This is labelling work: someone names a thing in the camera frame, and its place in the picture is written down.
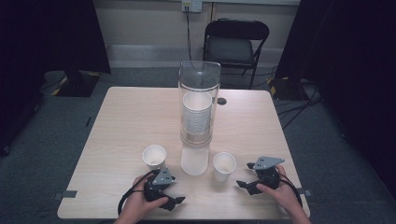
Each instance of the light wood table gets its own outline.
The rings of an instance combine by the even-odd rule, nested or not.
[[[137,176],[149,171],[142,161],[143,150],[160,145],[167,151],[165,162],[176,178],[164,193],[186,199],[172,212],[157,208],[146,219],[289,218],[268,195],[250,196],[236,184],[236,180],[257,180],[247,163],[267,156],[285,159],[282,165],[288,177],[297,188],[301,186],[270,94],[220,90],[219,97],[227,104],[217,105],[209,166],[202,175],[190,176],[180,168],[178,89],[110,88],[67,188],[76,190],[77,195],[63,198],[58,216],[117,218],[121,196]],[[213,156],[221,151],[233,154],[237,162],[235,171],[223,183],[214,179],[212,164]],[[302,199],[310,215],[304,195]]]

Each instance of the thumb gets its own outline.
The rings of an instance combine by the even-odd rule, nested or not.
[[[169,201],[169,199],[167,197],[163,197],[163,198],[160,198],[160,199],[150,202],[149,207],[150,207],[150,209],[153,209],[153,208],[159,207],[159,206],[167,203],[168,201]]]
[[[263,184],[257,184],[256,188],[259,189],[261,192],[264,192],[266,194],[269,194],[270,196],[275,196],[275,191],[273,189],[268,188],[267,186]]]

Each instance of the transparent container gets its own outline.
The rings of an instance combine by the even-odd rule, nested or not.
[[[219,63],[183,61],[180,64],[181,168],[189,175],[202,174],[208,165],[219,81]]]

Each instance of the carpeted floor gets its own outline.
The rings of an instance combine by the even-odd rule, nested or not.
[[[10,155],[0,158],[0,223],[112,223],[113,220],[61,220],[60,201],[53,195],[67,188],[96,115],[112,86],[177,87],[178,68],[113,68],[103,75],[90,98],[55,97],[52,91],[62,72],[46,75],[45,94],[38,112],[10,144]],[[272,68],[255,78],[264,83]],[[249,76],[222,77],[222,88],[245,89]],[[258,85],[255,90],[268,91]],[[310,96],[315,85],[305,85]],[[304,102],[274,100],[282,113]],[[298,112],[279,115],[283,126]],[[365,159],[343,138],[341,124],[318,100],[284,130],[313,223],[394,223],[396,205]],[[260,223],[290,223],[260,221]]]

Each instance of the hand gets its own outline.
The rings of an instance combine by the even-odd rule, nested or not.
[[[135,192],[128,197],[125,205],[123,206],[122,212],[115,223],[134,224],[140,221],[143,217],[145,217],[152,209],[168,202],[169,199],[166,197],[160,198],[152,202],[148,202],[146,200],[143,190],[145,183],[149,177],[151,177],[151,175],[141,181],[140,184],[134,189]],[[134,184],[137,183],[140,178],[142,178],[142,176],[137,177],[134,180]]]
[[[285,169],[282,165],[276,165],[276,169],[280,173],[280,178],[288,181],[284,176],[286,176]],[[297,223],[311,223],[309,218],[306,216],[305,211],[300,206],[294,191],[285,183],[280,182],[279,187],[277,189],[271,189],[263,184],[257,184],[256,188],[260,191],[270,195],[273,197],[280,206],[285,208],[286,212],[288,212],[291,221],[294,224]]]

